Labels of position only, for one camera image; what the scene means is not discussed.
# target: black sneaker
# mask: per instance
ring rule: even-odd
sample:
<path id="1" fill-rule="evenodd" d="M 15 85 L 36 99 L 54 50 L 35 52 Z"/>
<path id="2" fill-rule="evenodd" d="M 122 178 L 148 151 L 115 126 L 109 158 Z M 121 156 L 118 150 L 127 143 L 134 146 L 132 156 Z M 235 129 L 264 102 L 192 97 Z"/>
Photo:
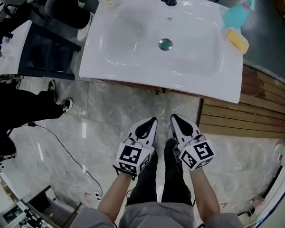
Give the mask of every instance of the black sneaker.
<path id="1" fill-rule="evenodd" d="M 54 99 L 54 102 L 56 103 L 56 84 L 53 79 L 49 82 L 47 91 L 53 94 L 53 99 Z"/>
<path id="2" fill-rule="evenodd" d="M 71 98 L 68 98 L 61 104 L 61 106 L 63 113 L 66 113 L 73 107 L 73 100 Z"/>

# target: white sink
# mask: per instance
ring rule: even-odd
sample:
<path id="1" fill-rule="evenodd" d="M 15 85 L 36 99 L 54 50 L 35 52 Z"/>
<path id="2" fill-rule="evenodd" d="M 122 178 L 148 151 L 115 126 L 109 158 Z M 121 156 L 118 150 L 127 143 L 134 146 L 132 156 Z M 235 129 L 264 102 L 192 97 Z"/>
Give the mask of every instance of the white sink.
<path id="1" fill-rule="evenodd" d="M 122 0 L 100 4 L 89 31 L 79 75 L 239 102 L 242 55 L 227 42 L 221 14 L 206 0 Z M 169 39 L 170 50 L 159 41 Z"/>

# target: yellow sponge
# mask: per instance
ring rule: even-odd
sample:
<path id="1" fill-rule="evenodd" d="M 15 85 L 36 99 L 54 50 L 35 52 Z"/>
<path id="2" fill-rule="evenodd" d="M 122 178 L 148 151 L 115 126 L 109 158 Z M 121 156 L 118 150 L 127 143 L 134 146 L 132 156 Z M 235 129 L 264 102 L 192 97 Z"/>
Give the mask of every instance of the yellow sponge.
<path id="1" fill-rule="evenodd" d="M 226 31 L 226 38 L 229 40 L 240 53 L 245 54 L 248 50 L 248 41 L 234 28 L 228 28 Z"/>

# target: spray bottle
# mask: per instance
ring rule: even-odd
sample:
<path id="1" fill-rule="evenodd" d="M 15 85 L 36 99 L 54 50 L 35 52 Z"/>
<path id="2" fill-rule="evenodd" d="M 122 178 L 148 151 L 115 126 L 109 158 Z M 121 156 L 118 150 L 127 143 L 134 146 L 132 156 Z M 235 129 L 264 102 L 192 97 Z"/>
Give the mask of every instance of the spray bottle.
<path id="1" fill-rule="evenodd" d="M 245 23 L 250 10 L 255 10 L 255 0 L 246 0 L 243 4 L 236 5 L 223 15 L 226 27 L 239 29 Z"/>

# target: black pants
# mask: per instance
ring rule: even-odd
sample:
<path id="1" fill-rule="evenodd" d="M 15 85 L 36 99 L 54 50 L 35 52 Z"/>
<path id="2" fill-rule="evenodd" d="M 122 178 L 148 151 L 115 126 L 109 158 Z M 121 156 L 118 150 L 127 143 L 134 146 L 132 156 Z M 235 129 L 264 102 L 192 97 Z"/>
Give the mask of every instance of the black pants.
<path id="1" fill-rule="evenodd" d="M 46 6 L 49 16 L 76 29 L 84 28 L 90 20 L 90 12 L 81 9 L 77 0 L 36 0 Z"/>
<path id="2" fill-rule="evenodd" d="M 59 118 L 62 106 L 54 102 L 50 92 L 41 91 L 38 95 L 0 85 L 0 135 L 28 122 Z"/>
<path id="3" fill-rule="evenodd" d="M 173 148 L 175 140 L 166 142 L 164 158 L 166 164 L 165 185 L 161 202 L 185 203 L 192 206 L 191 193 L 183 179 L 183 169 L 175 160 Z M 127 205 L 157 202 L 156 194 L 156 169 L 158 156 L 155 153 L 147 166 L 138 176 L 137 184 L 127 201 Z"/>

